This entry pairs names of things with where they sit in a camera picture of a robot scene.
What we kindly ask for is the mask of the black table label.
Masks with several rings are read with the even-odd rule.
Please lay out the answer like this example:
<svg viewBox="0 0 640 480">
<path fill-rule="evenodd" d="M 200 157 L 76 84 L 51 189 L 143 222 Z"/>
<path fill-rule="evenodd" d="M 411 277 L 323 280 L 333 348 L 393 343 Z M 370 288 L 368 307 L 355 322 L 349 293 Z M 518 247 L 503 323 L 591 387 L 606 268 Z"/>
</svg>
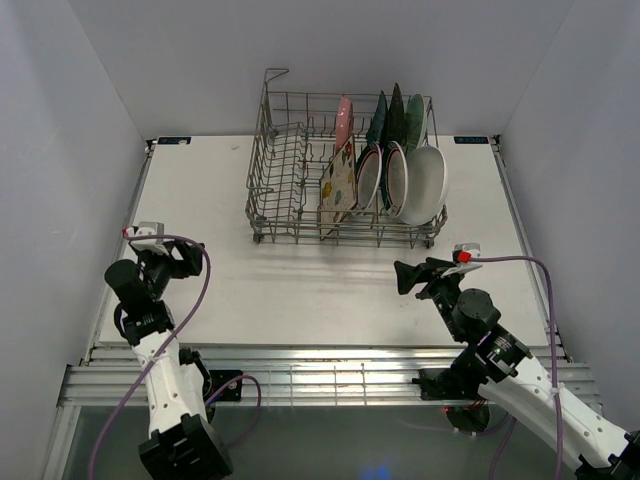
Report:
<svg viewBox="0 0 640 480">
<path fill-rule="evenodd" d="M 466 145 L 483 145 L 489 144 L 489 138 L 486 136 L 454 136 L 453 137 L 455 144 L 466 144 Z"/>
<path fill-rule="evenodd" d="M 191 143 L 190 137 L 159 137 L 157 139 L 158 145 L 189 145 Z"/>
</svg>

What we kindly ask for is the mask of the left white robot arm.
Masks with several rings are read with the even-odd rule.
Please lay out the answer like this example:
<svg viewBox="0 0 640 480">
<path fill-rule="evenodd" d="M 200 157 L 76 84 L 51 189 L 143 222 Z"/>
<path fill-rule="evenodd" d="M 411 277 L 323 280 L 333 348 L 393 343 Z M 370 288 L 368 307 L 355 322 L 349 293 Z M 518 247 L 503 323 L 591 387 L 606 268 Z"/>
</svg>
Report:
<svg viewBox="0 0 640 480">
<path fill-rule="evenodd" d="M 134 260 L 118 260 L 104 278 L 119 300 L 120 335 L 136 356 L 149 407 L 148 438 L 138 447 L 154 479 L 223 479 L 233 472 L 228 448 L 210 424 L 205 396 L 212 376 L 195 350 L 180 345 L 162 295 L 173 279 L 211 278 L 204 246 L 179 236 L 129 237 Z"/>
</svg>

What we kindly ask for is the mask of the cream floral square plate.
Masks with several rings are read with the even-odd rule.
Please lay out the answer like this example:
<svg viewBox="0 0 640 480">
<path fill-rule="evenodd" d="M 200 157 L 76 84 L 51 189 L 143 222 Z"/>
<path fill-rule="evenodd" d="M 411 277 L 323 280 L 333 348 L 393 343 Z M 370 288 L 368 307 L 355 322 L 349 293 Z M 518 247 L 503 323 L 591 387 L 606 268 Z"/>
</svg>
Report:
<svg viewBox="0 0 640 480">
<path fill-rule="evenodd" d="M 351 135 L 334 155 L 320 180 L 319 229 L 328 237 L 357 203 L 355 142 Z"/>
</svg>

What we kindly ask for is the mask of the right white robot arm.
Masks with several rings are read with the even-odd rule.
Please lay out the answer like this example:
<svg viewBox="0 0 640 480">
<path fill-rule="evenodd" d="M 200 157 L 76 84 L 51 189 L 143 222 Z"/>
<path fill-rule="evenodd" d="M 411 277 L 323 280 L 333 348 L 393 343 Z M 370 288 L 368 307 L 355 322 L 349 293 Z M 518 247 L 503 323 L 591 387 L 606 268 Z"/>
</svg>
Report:
<svg viewBox="0 0 640 480">
<path fill-rule="evenodd" d="M 489 293 L 461 289 L 483 259 L 455 249 L 451 260 L 428 257 L 394 264 L 397 291 L 434 303 L 454 341 L 464 344 L 450 367 L 434 377 L 419 371 L 413 383 L 422 399 L 486 399 L 552 447 L 556 465 L 579 479 L 636 479 L 639 434 L 606 420 L 562 386 L 557 368 L 545 368 L 531 349 L 500 325 Z"/>
</svg>

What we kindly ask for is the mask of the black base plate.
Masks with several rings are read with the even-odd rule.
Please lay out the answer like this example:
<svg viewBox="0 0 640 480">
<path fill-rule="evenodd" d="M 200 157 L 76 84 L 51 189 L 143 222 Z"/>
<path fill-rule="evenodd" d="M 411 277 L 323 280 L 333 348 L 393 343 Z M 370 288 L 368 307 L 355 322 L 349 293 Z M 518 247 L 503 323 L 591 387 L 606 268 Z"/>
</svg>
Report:
<svg viewBox="0 0 640 480">
<path fill-rule="evenodd" d="M 411 380 L 420 389 L 422 400 L 478 400 L 479 387 L 486 385 L 489 378 L 452 367 L 441 370 L 420 369 L 418 376 Z"/>
<path fill-rule="evenodd" d="M 210 391 L 205 397 L 207 404 L 215 402 L 239 402 L 242 399 L 244 372 L 242 370 L 210 370 Z"/>
</svg>

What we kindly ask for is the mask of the pale green plate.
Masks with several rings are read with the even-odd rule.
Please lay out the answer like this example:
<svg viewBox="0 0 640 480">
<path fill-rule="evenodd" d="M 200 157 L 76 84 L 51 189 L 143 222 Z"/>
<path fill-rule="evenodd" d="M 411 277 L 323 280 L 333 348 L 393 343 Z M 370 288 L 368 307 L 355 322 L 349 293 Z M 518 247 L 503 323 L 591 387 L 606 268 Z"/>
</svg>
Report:
<svg viewBox="0 0 640 480">
<path fill-rule="evenodd" d="M 411 153 L 419 148 L 425 138 L 427 126 L 427 104 L 422 95 L 413 95 L 407 104 L 405 111 L 406 138 L 404 151 Z"/>
</svg>

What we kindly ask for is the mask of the right black table label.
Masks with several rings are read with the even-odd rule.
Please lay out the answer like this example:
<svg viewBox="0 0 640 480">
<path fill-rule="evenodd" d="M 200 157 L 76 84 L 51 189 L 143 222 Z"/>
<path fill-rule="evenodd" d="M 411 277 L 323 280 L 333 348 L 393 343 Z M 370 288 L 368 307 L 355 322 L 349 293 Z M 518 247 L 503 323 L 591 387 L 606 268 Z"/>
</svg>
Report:
<svg viewBox="0 0 640 480">
<path fill-rule="evenodd" d="M 486 136 L 454 136 L 453 137 L 455 144 L 466 144 L 466 145 L 483 145 L 489 144 L 489 138 Z"/>
</svg>

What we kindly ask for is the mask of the aluminium rail frame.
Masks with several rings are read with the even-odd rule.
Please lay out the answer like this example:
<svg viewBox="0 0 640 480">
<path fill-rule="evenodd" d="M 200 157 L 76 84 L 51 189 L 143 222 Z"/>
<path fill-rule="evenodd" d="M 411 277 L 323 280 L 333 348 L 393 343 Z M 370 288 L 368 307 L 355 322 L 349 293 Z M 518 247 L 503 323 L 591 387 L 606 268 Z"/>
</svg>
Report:
<svg viewBox="0 0 640 480">
<path fill-rule="evenodd" d="M 524 234 L 494 143 L 440 138 L 448 220 L 431 248 L 256 243 L 245 214 L 252 145 L 248 136 L 157 144 L 134 198 L 134 221 L 160 221 L 207 248 L 211 280 L 174 282 L 165 298 L 186 324 L 179 340 L 209 366 L 253 374 L 250 394 L 270 406 L 416 404 L 412 372 L 444 366 L 460 345 L 430 301 L 398 294 L 393 264 L 446 259 L 456 244 L 475 242 L 485 266 L 463 286 L 487 291 L 500 325 L 593 409 L 567 386 L 540 277 L 519 258 Z"/>
</svg>

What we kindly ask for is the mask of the pink dotted scalloped plate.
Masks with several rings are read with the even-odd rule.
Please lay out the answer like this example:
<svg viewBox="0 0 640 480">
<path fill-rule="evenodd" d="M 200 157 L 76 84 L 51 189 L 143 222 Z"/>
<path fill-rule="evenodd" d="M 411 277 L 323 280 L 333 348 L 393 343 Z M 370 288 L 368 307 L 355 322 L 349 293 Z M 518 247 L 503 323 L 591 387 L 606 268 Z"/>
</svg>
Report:
<svg viewBox="0 0 640 480">
<path fill-rule="evenodd" d="M 335 153 L 337 153 L 350 139 L 353 131 L 353 121 L 353 103 L 347 96 L 342 96 L 336 115 Z"/>
</svg>

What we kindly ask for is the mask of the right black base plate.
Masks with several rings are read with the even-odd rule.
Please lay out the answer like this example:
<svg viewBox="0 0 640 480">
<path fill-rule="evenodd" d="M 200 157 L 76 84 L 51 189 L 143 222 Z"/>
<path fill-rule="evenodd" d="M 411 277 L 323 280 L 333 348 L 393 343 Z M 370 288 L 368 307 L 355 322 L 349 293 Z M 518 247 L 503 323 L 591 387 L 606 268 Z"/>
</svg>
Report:
<svg viewBox="0 0 640 480">
<path fill-rule="evenodd" d="M 478 400 L 479 387 L 486 385 L 489 378 L 452 367 L 441 370 L 420 369 L 418 376 L 411 380 L 420 389 L 422 400 Z"/>
</svg>

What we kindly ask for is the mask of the black floral square plate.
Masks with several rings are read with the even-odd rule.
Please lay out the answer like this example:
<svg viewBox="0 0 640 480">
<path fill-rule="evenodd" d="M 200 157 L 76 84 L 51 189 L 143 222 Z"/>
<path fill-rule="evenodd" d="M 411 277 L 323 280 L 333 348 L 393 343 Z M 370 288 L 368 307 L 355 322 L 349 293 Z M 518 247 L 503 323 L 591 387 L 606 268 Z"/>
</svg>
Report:
<svg viewBox="0 0 640 480">
<path fill-rule="evenodd" d="M 402 144 L 405 137 L 404 100 L 399 84 L 395 83 L 381 134 L 381 145 L 386 147 L 391 141 Z"/>
</svg>

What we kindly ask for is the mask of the teal square plate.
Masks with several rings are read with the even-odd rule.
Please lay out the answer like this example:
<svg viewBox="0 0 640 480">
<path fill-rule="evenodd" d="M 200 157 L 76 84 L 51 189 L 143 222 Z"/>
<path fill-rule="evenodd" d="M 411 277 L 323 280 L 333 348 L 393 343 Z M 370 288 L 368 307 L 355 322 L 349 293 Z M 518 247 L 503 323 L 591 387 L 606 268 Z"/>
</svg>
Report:
<svg viewBox="0 0 640 480">
<path fill-rule="evenodd" d="M 380 91 L 374 115 L 370 121 L 365 139 L 368 146 L 378 144 L 382 137 L 382 131 L 387 115 L 387 99 L 383 91 Z"/>
</svg>

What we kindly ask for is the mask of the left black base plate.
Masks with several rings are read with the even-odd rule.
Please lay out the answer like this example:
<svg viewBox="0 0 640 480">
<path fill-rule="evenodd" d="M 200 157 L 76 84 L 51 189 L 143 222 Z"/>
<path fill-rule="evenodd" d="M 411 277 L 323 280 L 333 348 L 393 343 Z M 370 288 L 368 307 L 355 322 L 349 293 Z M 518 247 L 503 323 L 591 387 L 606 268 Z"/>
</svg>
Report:
<svg viewBox="0 0 640 480">
<path fill-rule="evenodd" d="M 242 399 L 244 372 L 242 370 L 210 370 L 210 391 L 205 397 L 207 404 L 215 402 L 239 402 Z"/>
</svg>

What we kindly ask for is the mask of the round plate teal red rim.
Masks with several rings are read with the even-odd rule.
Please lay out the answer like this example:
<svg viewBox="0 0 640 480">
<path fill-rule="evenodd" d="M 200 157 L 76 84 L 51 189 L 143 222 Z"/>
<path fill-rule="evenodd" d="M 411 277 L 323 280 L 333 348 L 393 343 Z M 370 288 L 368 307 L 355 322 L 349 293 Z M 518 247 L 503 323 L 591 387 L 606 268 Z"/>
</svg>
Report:
<svg viewBox="0 0 640 480">
<path fill-rule="evenodd" d="M 380 185 L 386 213 L 392 218 L 398 218 L 408 194 L 408 166 L 404 151 L 396 141 L 390 141 L 383 152 Z"/>
</svg>

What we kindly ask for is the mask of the left black table label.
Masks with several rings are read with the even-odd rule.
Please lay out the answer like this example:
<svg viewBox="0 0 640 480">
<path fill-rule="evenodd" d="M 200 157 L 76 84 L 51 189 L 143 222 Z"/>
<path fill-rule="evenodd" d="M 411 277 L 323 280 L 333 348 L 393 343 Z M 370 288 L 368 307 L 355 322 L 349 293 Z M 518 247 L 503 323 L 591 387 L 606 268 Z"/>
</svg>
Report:
<svg viewBox="0 0 640 480">
<path fill-rule="evenodd" d="M 159 137 L 157 139 L 158 145 L 189 145 L 191 143 L 190 137 Z"/>
</svg>

